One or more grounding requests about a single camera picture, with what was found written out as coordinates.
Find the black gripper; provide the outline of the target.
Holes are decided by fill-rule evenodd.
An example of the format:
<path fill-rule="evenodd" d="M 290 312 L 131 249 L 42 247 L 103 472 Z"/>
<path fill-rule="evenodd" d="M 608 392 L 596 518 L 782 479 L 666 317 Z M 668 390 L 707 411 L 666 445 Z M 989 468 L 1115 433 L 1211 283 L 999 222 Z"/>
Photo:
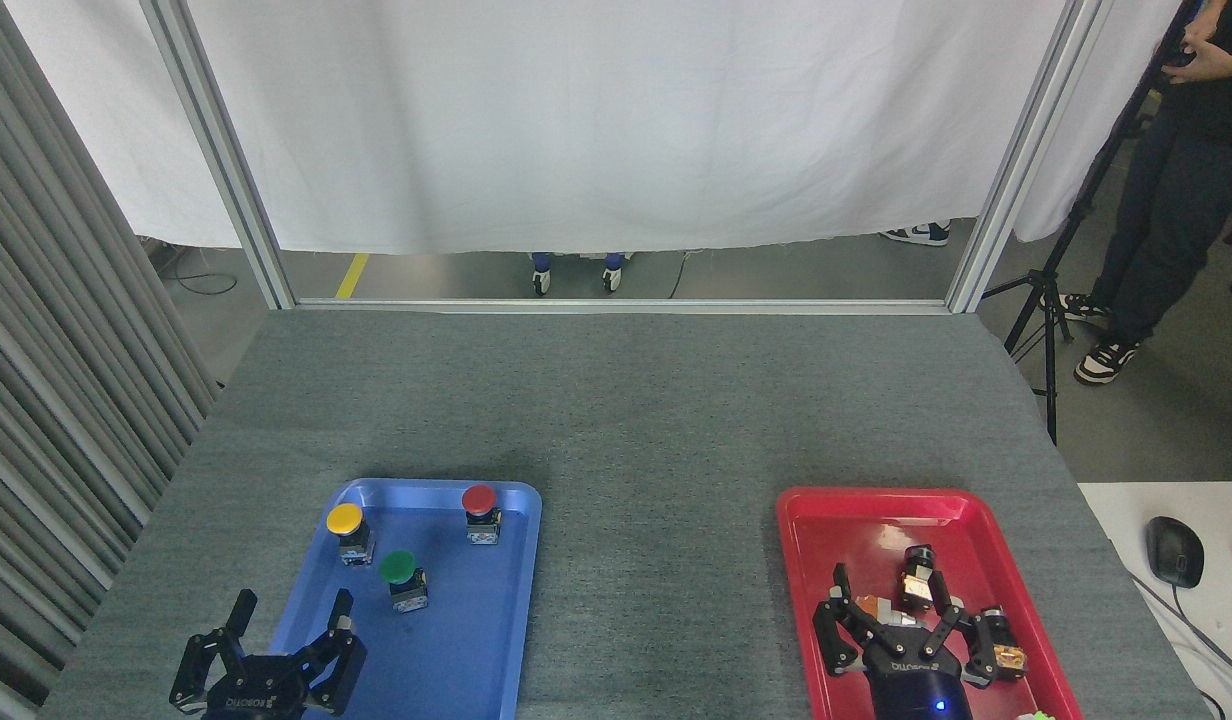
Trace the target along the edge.
<path fill-rule="evenodd" d="M 844 562 L 837 562 L 834 584 L 813 612 L 825 673 L 864 671 L 877 719 L 972 719 L 963 683 L 983 689 L 995 682 L 994 642 L 986 619 L 970 614 L 951 595 L 940 570 L 931 570 L 928 588 L 940 621 L 924 639 L 924 660 L 922 648 L 903 655 L 901 635 L 857 605 Z M 963 669 L 954 652 L 942 650 L 951 632 L 963 635 L 968 652 Z"/>
<path fill-rule="evenodd" d="M 246 656 L 241 637 L 256 605 L 256 593 L 241 589 L 223 626 L 187 639 L 169 703 L 182 714 L 206 708 L 205 719 L 301 719 L 306 710 L 342 716 L 366 660 L 350 589 L 338 589 L 324 632 L 296 655 Z M 225 674 L 206 692 L 217 660 Z"/>

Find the person's hand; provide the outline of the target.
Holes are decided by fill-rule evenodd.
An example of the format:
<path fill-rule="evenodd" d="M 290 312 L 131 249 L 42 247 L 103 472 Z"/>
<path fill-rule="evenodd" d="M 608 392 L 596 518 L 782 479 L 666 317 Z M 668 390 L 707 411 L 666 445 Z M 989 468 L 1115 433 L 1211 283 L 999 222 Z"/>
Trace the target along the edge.
<path fill-rule="evenodd" d="M 1198 14 L 1186 23 L 1179 51 L 1189 59 L 1184 65 L 1164 64 L 1161 73 L 1174 85 L 1183 83 L 1209 83 L 1232 78 L 1232 54 L 1212 44 L 1211 37 L 1218 31 L 1218 15 Z"/>

